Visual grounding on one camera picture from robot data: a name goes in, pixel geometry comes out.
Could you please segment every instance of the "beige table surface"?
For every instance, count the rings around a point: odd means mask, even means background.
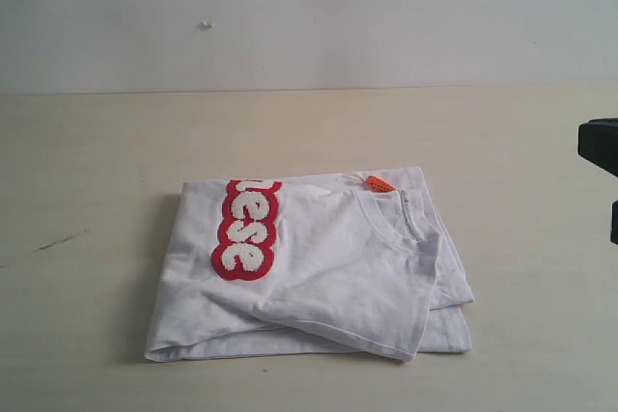
[[[0,98],[0,410],[615,411],[618,85]],[[473,350],[150,364],[184,180],[420,165]]]

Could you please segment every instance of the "white t-shirt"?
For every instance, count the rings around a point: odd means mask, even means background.
[[[411,359],[440,244],[423,210],[411,207],[419,199],[414,190],[333,192],[275,181],[186,184],[147,357],[244,355],[210,349],[231,336],[255,345],[265,337],[256,331],[271,332],[272,348],[276,324],[308,334],[299,343],[325,339],[324,350],[335,342]]]

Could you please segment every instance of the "scratch mark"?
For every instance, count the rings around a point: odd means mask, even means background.
[[[83,235],[85,233],[89,233],[90,231],[88,229],[84,229],[82,232],[79,233],[74,233],[73,235],[67,235],[64,238],[61,238],[60,240],[54,240],[51,243],[48,243],[42,247],[37,248],[36,250],[33,251],[33,253],[38,253],[39,251],[42,250],[46,250],[47,248],[51,248],[52,246],[56,246],[59,245],[60,243],[65,243],[66,241],[71,241],[75,238],[78,238],[80,235]]]

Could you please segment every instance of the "white fabric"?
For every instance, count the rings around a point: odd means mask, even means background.
[[[375,195],[364,191],[348,175],[284,179],[289,183],[317,184],[337,193],[307,186],[284,188],[287,196],[282,201],[284,209],[277,227],[276,260],[268,274],[255,282],[230,282],[212,277],[209,256],[216,245],[216,230],[221,220],[223,184],[217,185],[216,181],[186,184],[162,274],[146,356],[166,361],[361,349],[408,360],[419,342],[420,350],[426,352],[469,350],[467,327],[457,305],[471,301],[472,295],[459,255],[431,204],[422,172],[408,168],[360,174],[363,177],[374,174],[400,189],[413,190],[406,192],[405,204],[393,201],[397,200],[397,194]],[[295,192],[293,200],[290,192]],[[379,233],[402,245],[397,251],[386,253],[395,257],[391,260],[386,257],[386,262],[417,263],[419,271],[412,273],[413,282],[407,280],[405,266],[387,267],[387,270],[379,265],[377,269],[367,267],[368,263],[378,262],[376,257],[384,255],[384,250],[390,247],[377,239],[374,229],[370,228],[369,232],[363,229],[369,223],[359,220],[361,214],[351,207],[352,197],[365,199],[365,214],[369,208],[369,216],[374,218],[370,223],[379,224]],[[427,236],[414,236],[407,228],[401,205],[408,206],[412,227],[418,227],[420,234]],[[334,215],[338,219],[347,218],[348,222],[333,221]],[[433,282],[433,265],[427,263],[435,258],[432,254],[438,248],[432,247],[432,240],[438,240],[435,230],[441,232],[441,246],[431,298],[434,309],[427,318],[431,293],[427,284],[431,287]],[[313,245],[321,241],[322,247],[316,249]],[[305,243],[306,248],[300,255],[297,250],[304,248],[299,243]],[[424,245],[420,251],[419,243]],[[354,256],[354,247],[361,244],[356,254],[372,259],[346,261]],[[301,272],[298,268],[284,269],[285,262],[303,263]],[[323,269],[320,265],[324,266],[325,262],[328,266]],[[308,278],[308,275],[320,278]],[[401,285],[395,285],[397,279],[402,279]],[[369,294],[354,291],[354,283],[358,282],[384,291]],[[410,294],[411,288],[424,290]],[[392,301],[399,301],[399,305],[395,308],[386,303],[391,312],[384,311],[382,306],[379,310],[372,306]],[[425,319],[427,326],[423,333]]]

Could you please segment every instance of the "clothing tag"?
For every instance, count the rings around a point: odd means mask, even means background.
[[[386,180],[377,178],[376,176],[368,176],[364,181],[365,186],[373,192],[386,193],[396,190]]]

